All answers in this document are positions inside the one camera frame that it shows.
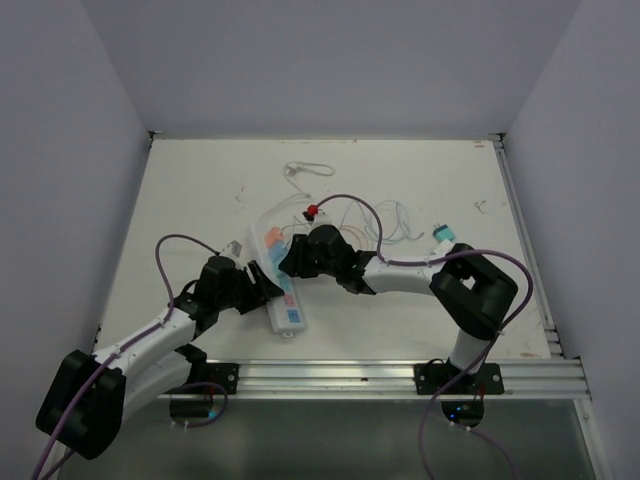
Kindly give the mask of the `teal charger plug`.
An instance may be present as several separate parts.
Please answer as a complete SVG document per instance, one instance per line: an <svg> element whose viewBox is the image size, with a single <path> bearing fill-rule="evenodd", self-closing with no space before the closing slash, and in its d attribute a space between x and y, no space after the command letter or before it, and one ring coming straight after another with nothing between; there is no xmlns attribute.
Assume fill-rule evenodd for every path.
<svg viewBox="0 0 640 480"><path fill-rule="evenodd" d="M438 242L454 242L456 240L456 235L453 230L447 224L438 224L435 226L432 232L433 238Z"/></svg>

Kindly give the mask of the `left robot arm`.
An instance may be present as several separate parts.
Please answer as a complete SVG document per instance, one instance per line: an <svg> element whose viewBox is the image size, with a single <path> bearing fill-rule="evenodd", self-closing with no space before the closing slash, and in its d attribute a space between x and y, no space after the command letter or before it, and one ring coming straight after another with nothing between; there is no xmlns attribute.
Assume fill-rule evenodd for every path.
<svg viewBox="0 0 640 480"><path fill-rule="evenodd" d="M206 355L192 342L221 312L245 314L283 294L257 262L238 268L227 257L210 257L199 278L148 325L92 354L68 354L36 416L37 428L86 459L98 457L136 410L172 389L193 393L205 386Z"/></svg>

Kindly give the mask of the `white 80W charger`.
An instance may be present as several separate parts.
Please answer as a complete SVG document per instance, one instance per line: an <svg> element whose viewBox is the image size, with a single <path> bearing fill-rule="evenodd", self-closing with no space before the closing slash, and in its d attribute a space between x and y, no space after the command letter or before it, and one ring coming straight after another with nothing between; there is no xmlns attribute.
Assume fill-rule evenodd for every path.
<svg viewBox="0 0 640 480"><path fill-rule="evenodd" d="M454 246L455 244L453 242L448 240L443 240L442 242L439 242L438 245L432 250L430 257L431 258L444 257L452 251Z"/></svg>

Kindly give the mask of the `white power strip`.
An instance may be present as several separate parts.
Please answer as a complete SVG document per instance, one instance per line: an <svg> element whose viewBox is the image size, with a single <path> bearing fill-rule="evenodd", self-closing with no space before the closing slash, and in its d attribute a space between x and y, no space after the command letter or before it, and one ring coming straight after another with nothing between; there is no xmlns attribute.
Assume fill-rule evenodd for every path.
<svg viewBox="0 0 640 480"><path fill-rule="evenodd" d="M267 312L273 332L288 339L303 332L307 328L307 324L293 281L287 275L284 278L278 278L273 272L274 263L270 260L268 255L269 249L266 248L264 243L264 236L272 227L277 226L272 226L266 221L256 221L252 223L249 227L250 241L252 250L256 255L256 260L261 269L284 292L282 296L276 300L272 300L267 305ZM276 244L286 245L285 239L283 243L278 242Z"/></svg>

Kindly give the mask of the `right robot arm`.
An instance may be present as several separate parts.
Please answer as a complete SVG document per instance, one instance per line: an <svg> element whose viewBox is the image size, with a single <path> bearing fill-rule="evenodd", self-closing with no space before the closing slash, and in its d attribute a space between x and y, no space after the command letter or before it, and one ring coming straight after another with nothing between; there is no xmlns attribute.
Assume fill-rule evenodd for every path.
<svg viewBox="0 0 640 480"><path fill-rule="evenodd" d="M374 251L353 249L332 225L296 234L278 270L300 279L326 275L352 294L436 298L458 327L445 379L461 393L480 382L488 348L518 293L511 277L467 244L442 243L423 260L384 261Z"/></svg>

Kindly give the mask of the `green charger plug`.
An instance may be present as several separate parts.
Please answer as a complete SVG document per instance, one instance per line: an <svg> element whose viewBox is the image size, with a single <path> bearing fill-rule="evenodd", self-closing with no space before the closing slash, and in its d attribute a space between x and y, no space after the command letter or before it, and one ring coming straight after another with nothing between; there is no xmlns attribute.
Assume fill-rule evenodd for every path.
<svg viewBox="0 0 640 480"><path fill-rule="evenodd" d="M276 263L273 264L273 272L278 278L284 278L286 276Z"/></svg>

